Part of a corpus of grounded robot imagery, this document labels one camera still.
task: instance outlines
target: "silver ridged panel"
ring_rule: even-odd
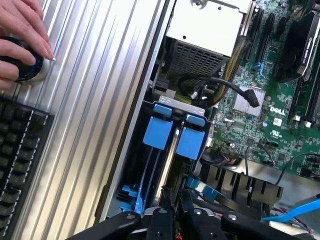
[[[55,115],[12,239],[64,240],[90,227],[165,0],[42,2],[56,62],[4,95]]]

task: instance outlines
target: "keyboard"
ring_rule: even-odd
[[[53,119],[0,97],[0,239],[11,239]]]

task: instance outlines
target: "metal mesh grille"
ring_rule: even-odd
[[[179,74],[212,75],[228,61],[227,57],[181,41],[173,44],[169,76]]]

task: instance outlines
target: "blue handle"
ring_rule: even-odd
[[[314,210],[320,209],[320,199],[309,202],[307,204],[298,206],[291,211],[281,215],[281,216],[270,216],[262,218],[262,221],[273,221],[278,223],[286,223],[291,219],[306,213],[310,213]]]

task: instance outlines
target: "knob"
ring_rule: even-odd
[[[16,80],[18,83],[36,82],[45,79],[50,70],[50,60],[39,56],[25,41],[15,39],[13,37],[3,37],[2,39],[10,41],[20,47],[28,50],[35,58],[35,64],[33,66],[26,65],[20,60],[8,57],[0,56],[0,61],[4,61],[17,66],[19,69],[19,77]]]

